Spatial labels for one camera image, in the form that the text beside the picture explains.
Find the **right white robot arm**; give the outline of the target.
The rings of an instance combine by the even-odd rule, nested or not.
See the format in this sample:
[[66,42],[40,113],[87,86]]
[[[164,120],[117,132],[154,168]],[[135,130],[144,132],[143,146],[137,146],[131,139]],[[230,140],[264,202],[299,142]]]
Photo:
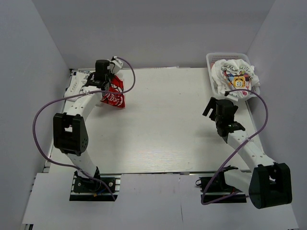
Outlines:
[[215,122],[218,135],[234,149],[202,191],[201,203],[208,205],[205,195],[216,181],[217,187],[247,195],[257,209],[292,202],[291,172],[286,163],[267,156],[235,121],[238,106],[227,99],[210,98],[203,115]]

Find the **white t-shirt colourful cartoon print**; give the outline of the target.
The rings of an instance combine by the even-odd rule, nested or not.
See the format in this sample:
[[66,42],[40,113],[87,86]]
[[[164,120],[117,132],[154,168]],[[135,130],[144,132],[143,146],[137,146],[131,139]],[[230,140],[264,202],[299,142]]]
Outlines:
[[254,67],[242,59],[218,60],[211,67],[211,77],[216,92],[224,96],[226,91],[231,92],[230,99],[247,100],[252,96],[249,91],[260,86],[260,80],[254,72]]

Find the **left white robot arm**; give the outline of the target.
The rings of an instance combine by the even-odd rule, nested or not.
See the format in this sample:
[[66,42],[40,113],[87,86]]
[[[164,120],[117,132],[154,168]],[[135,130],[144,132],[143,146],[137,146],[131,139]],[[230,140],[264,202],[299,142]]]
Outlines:
[[95,72],[91,73],[72,107],[64,113],[56,113],[53,117],[54,146],[64,153],[77,167],[75,175],[84,182],[90,191],[97,191],[101,187],[99,169],[92,162],[87,146],[89,143],[85,121],[104,96],[95,91],[108,91],[114,78],[115,63],[110,60],[97,60]]

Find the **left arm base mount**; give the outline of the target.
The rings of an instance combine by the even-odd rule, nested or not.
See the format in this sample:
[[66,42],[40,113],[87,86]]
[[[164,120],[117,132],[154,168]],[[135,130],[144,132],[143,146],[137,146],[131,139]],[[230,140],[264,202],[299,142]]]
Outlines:
[[[119,194],[120,189],[120,176],[119,175],[100,175],[101,180],[111,190],[115,199]],[[108,202],[115,201],[109,190],[103,184],[99,182],[90,183],[85,178],[77,177],[73,178],[70,201],[93,201],[93,202]]]

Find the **white t-shirt red print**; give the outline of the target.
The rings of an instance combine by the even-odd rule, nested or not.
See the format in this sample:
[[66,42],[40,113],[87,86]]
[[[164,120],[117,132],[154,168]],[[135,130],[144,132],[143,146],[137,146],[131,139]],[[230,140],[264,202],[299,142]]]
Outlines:
[[124,84],[117,75],[111,80],[109,91],[112,93],[106,93],[100,102],[120,109],[125,108],[125,96],[122,94]]

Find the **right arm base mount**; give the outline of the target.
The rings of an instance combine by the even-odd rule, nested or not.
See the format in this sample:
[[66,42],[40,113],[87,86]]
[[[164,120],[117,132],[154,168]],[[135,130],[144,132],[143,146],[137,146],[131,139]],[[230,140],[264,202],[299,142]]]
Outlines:
[[204,198],[204,202],[207,203],[207,202],[213,201],[221,197],[225,197],[233,193],[235,193],[235,195],[229,198],[223,199],[223,200],[219,200],[216,203],[230,204],[230,203],[246,203],[247,202],[247,197],[244,193],[242,193],[241,191],[239,192],[238,189],[232,186],[226,185],[220,179],[217,178],[209,186],[206,192],[205,198]]

